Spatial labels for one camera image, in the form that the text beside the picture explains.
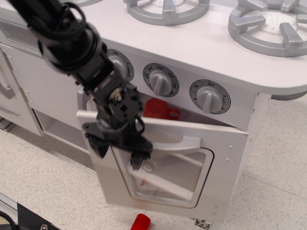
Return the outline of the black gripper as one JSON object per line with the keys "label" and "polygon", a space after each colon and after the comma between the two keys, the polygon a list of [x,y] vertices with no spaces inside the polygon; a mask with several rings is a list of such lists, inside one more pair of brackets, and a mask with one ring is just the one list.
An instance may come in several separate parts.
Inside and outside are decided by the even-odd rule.
{"label": "black gripper", "polygon": [[101,158],[110,146],[127,150],[132,168],[140,169],[153,151],[147,148],[150,141],[142,136],[145,125],[139,112],[143,103],[136,87],[124,80],[104,54],[83,55],[74,64],[74,76],[94,98],[98,110],[96,123],[83,124],[91,148]]}

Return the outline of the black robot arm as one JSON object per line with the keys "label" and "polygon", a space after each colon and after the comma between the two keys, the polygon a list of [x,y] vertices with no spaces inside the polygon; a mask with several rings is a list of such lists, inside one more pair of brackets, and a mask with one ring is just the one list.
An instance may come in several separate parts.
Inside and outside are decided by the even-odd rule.
{"label": "black robot arm", "polygon": [[12,6],[38,39],[46,62],[56,71],[71,75],[93,97],[98,114],[94,123],[82,125],[91,149],[105,157],[109,147],[131,153],[137,170],[151,158],[153,145],[137,129],[143,104],[136,87],[125,81],[107,58],[107,47],[83,12],[77,19],[71,2],[57,0],[13,0]]}

